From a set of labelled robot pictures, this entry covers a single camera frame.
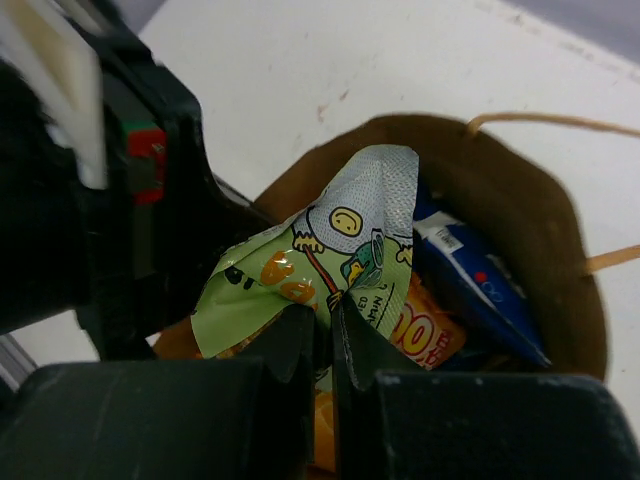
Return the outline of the light green snack packet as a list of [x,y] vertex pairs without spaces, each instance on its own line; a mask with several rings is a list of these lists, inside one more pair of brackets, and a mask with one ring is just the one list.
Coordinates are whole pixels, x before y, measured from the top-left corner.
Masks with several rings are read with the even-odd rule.
[[419,164],[407,146],[368,146],[309,206],[229,248],[191,316],[200,354],[231,354],[292,304],[329,326],[345,298],[390,338],[410,283]]

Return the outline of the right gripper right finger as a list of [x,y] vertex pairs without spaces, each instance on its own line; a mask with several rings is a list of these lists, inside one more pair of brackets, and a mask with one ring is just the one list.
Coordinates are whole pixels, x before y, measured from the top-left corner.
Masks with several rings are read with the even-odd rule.
[[352,300],[332,314],[342,479],[635,479],[639,449],[587,376],[428,372]]

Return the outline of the blue Doritos chip bag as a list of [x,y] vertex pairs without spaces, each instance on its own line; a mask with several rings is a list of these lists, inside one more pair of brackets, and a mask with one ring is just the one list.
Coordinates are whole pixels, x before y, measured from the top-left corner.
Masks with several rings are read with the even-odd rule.
[[417,184],[413,233],[415,269],[446,311],[484,341],[536,366],[551,365],[527,297],[505,262],[423,181]]

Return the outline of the yellow mango candy bag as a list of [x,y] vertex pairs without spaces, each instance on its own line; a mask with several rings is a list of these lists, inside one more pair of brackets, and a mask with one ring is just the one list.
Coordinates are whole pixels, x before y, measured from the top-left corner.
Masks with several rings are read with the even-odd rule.
[[[413,274],[408,294],[389,341],[420,367],[433,370],[459,351],[465,330],[442,310]],[[200,359],[202,354],[189,318],[164,330],[153,350],[162,359]],[[335,467],[333,400],[329,391],[315,391],[314,462],[311,477],[333,475]]]

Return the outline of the green paper bag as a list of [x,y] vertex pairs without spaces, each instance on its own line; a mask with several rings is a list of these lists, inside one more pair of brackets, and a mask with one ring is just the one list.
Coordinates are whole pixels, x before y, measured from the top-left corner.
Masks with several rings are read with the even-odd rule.
[[373,145],[407,146],[419,156],[418,182],[425,182],[433,197],[482,235],[505,262],[527,297],[551,361],[550,366],[539,367],[496,347],[446,311],[415,269],[412,222],[411,277],[418,275],[437,305],[466,333],[463,347],[433,370],[478,341],[481,366],[488,370],[519,365],[533,371],[603,379],[607,339],[595,274],[636,259],[639,250],[627,247],[588,257],[565,189],[483,131],[485,124],[501,121],[614,131],[606,123],[536,113],[484,114],[468,123],[420,114],[377,117],[304,154],[256,200],[259,212],[269,218],[268,227],[233,246],[283,223],[317,200],[358,151]]

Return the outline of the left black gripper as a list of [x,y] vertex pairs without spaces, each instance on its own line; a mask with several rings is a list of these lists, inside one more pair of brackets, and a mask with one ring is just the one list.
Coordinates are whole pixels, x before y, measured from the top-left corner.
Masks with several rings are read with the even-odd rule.
[[268,227],[224,192],[195,95],[132,33],[97,48],[107,187],[82,185],[41,101],[1,66],[1,330],[72,310],[103,360],[148,359],[147,337],[191,314],[222,253]]

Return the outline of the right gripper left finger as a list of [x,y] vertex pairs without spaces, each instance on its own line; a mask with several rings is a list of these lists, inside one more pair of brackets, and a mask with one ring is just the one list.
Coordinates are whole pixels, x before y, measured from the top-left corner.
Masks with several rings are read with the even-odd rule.
[[315,317],[291,305],[224,359],[49,365],[1,417],[5,479],[303,479]]

